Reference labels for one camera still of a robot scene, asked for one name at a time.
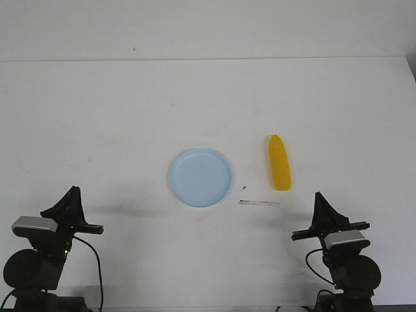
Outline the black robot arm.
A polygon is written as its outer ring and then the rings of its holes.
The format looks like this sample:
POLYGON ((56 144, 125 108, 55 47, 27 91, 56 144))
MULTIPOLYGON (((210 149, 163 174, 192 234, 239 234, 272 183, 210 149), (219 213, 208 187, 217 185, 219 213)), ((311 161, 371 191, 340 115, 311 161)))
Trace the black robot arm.
POLYGON ((340 293, 320 290, 315 305, 312 308, 305 306, 306 311, 374 311, 371 298, 381 283, 382 275, 377 263, 361 254, 371 244, 361 233, 369 228, 368 222, 351 223, 320 192, 315 193, 310 227, 294 231, 291 239, 299 241, 316 237, 319 240, 320 248, 308 252, 305 263, 312 273, 340 293), (309 263, 310 255, 317 252, 322 254, 322 262, 331 279, 323 277, 309 263))
POLYGON ((3 279, 16 301, 13 311, 88 311, 82 296, 58 296, 57 289, 77 234, 100 235, 102 225, 85 220, 81 189, 72 186, 40 216, 20 216, 13 234, 26 238, 31 248, 13 254, 3 269, 3 279))

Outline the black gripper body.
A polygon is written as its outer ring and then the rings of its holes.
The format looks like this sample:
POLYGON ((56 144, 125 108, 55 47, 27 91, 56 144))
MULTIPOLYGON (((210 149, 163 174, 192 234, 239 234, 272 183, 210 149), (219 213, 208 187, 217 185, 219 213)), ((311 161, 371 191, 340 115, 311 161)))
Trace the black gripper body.
POLYGON ((369 229, 368 222, 356 222, 344 228, 337 229, 309 229, 293 231, 291 239, 299 241, 303 239, 318 238, 327 260, 341 260, 342 258, 359 255, 362 249, 370 246, 361 231, 369 229))
POLYGON ((68 226, 64 224, 56 230, 31 229, 29 242, 36 251, 47 258, 66 260, 76 233, 100 235, 103 233, 103 226, 94 224, 68 226))

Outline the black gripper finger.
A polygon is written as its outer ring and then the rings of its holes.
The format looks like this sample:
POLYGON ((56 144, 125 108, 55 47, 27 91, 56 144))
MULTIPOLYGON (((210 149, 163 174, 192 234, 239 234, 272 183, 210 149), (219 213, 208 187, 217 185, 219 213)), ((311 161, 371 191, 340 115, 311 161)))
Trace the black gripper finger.
POLYGON ((75 227, 87 226, 82 206, 81 189, 72 186, 51 208, 40 213, 42 218, 53 219, 58 225, 69 224, 75 227))
POLYGON ((338 213, 320 193, 315 193, 314 211, 310 230, 335 231, 347 228, 349 219, 338 213))

